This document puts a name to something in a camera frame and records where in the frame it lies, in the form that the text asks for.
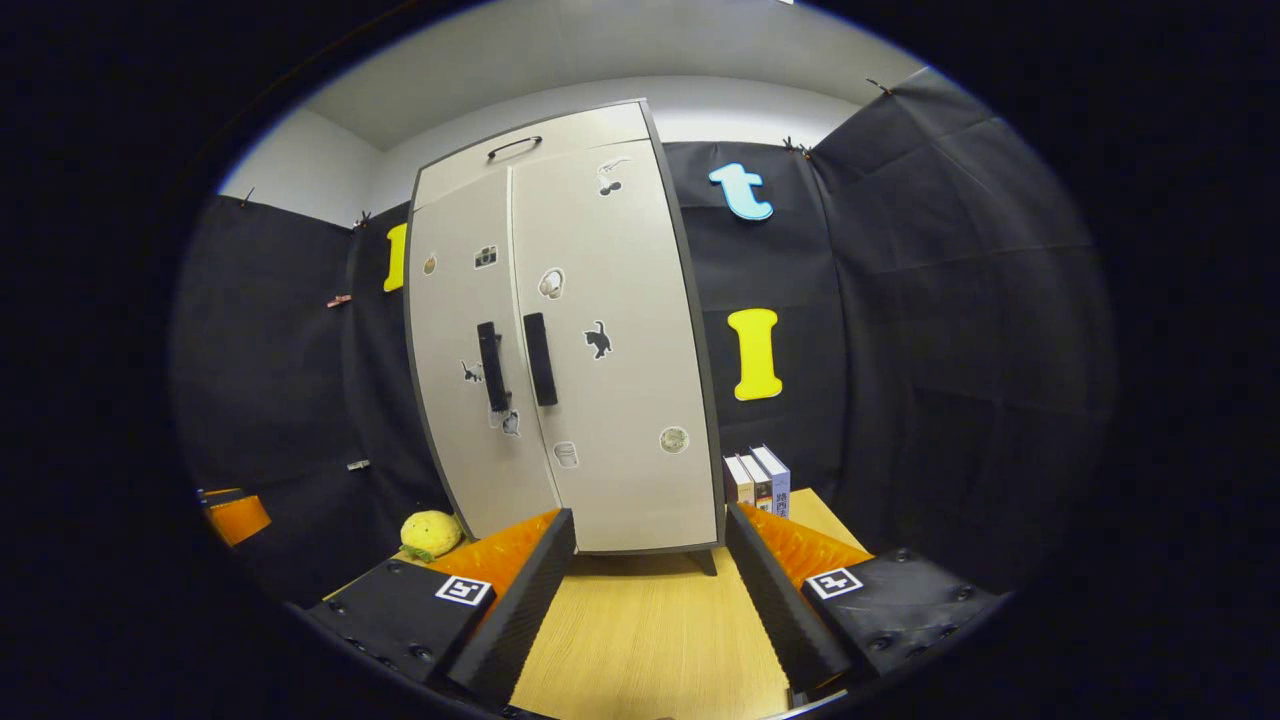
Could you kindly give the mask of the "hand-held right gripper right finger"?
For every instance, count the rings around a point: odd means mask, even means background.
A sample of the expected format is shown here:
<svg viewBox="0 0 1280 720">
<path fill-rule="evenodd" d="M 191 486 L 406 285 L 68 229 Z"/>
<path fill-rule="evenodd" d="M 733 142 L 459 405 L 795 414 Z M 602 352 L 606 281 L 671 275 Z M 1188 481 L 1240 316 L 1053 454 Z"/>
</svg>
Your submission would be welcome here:
<svg viewBox="0 0 1280 720">
<path fill-rule="evenodd" d="M 1001 597 L 910 548 L 873 556 L 746 503 L 726 544 L 794 692 L 865 694 L 988 621 Z"/>
</svg>

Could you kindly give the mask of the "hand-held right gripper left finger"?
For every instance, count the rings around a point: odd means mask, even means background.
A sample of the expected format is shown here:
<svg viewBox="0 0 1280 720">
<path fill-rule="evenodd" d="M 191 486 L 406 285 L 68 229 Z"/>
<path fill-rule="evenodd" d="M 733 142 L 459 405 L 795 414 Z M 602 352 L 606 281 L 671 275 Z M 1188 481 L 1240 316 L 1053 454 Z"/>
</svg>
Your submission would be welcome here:
<svg viewBox="0 0 1280 720">
<path fill-rule="evenodd" d="M 552 510 L 425 565 L 388 559 L 307 609 L 305 620 L 415 694 L 499 712 L 575 550 L 573 512 Z"/>
</svg>

